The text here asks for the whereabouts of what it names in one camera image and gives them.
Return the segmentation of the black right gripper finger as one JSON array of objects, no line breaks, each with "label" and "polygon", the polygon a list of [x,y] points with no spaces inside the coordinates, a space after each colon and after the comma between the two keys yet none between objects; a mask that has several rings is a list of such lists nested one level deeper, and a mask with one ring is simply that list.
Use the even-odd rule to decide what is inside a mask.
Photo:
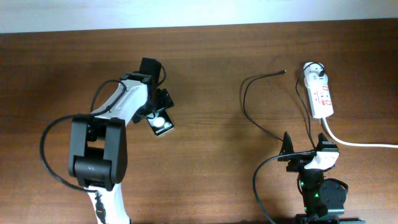
[{"label": "black right gripper finger", "polygon": [[317,146],[325,146],[329,143],[329,140],[327,140],[327,138],[325,137],[325,135],[323,133],[320,133],[318,135],[318,144]]},{"label": "black right gripper finger", "polygon": [[294,153],[294,147],[292,144],[292,140],[289,136],[289,133],[286,131],[284,133],[284,137],[282,140],[282,147],[280,149],[280,154],[293,154]]}]

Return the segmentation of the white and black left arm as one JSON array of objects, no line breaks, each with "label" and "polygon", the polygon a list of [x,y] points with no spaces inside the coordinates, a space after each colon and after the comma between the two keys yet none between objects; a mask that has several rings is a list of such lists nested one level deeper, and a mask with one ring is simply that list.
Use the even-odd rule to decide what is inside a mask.
[{"label": "white and black left arm", "polygon": [[127,126],[147,121],[156,136],[174,128],[174,104],[158,75],[127,73],[115,92],[72,121],[68,171],[88,192],[98,223],[130,223],[121,182],[127,170]]}]

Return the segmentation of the white power strip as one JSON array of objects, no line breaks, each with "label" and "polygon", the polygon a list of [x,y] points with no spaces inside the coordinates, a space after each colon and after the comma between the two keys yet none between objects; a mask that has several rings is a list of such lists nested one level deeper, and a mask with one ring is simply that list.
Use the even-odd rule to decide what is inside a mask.
[{"label": "white power strip", "polygon": [[321,76],[324,76],[324,82],[320,86],[316,86],[310,89],[307,88],[307,91],[310,100],[312,116],[315,119],[322,119],[327,118],[334,113],[330,89],[328,86],[328,76],[321,63],[307,62],[304,65],[303,71],[305,72],[309,69],[314,70],[316,68],[323,70]]}]

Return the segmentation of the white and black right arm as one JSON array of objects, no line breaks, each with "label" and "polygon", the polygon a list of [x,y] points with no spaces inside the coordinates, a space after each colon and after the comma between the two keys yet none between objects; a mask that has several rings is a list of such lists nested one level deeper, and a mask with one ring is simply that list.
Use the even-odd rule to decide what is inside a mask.
[{"label": "white and black right arm", "polygon": [[289,134],[284,133],[279,156],[278,161],[287,162],[287,172],[298,174],[297,187],[305,213],[297,214],[295,223],[365,223],[359,218],[341,218],[349,187],[341,180],[325,177],[325,172],[334,168],[340,152],[324,134],[318,135],[315,149],[295,152]]}]

